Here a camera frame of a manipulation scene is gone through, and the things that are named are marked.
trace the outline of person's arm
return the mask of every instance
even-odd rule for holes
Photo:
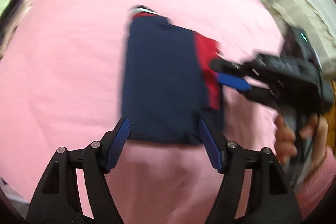
[[[276,118],[275,125],[277,131],[274,147],[277,159],[284,164],[290,157],[297,154],[294,146],[295,134],[286,126],[281,115]],[[333,152],[330,147],[326,147],[328,123],[324,117],[320,117],[319,120],[317,115],[312,115],[308,124],[300,131],[300,135],[302,138],[311,137],[315,131],[311,168],[301,191],[296,195],[303,219],[316,208],[336,175],[336,161]]]

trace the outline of beige cloth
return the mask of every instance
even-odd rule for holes
[[[0,45],[0,59],[4,57],[8,44],[12,40],[12,37],[15,33],[16,28],[20,24],[22,18],[26,15],[29,9],[32,6],[32,2],[30,0],[22,0],[21,5],[9,21],[9,23],[5,26],[4,29],[4,37],[1,41]]]

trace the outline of bed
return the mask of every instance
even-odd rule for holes
[[[129,9],[145,5],[219,42],[226,59],[279,54],[281,33],[259,0],[32,0],[0,63],[0,175],[31,199],[60,146],[80,149],[120,117]],[[229,140],[273,149],[275,113],[225,89]],[[83,178],[79,189],[90,215]],[[106,176],[126,224],[204,223],[221,183],[203,146],[128,141]],[[237,216],[244,214],[249,187]]]

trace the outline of red stripe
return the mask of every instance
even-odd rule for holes
[[[155,15],[150,14],[150,13],[137,13],[133,16],[133,19],[136,19],[137,17],[142,17],[142,16],[155,16]]]
[[[217,41],[194,33],[195,49],[203,79],[208,90],[210,107],[219,110],[219,88],[214,71],[210,70],[210,62],[217,58]]]

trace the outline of stack of folded clothes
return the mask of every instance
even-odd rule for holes
[[[30,0],[0,0],[0,59],[31,5]]]

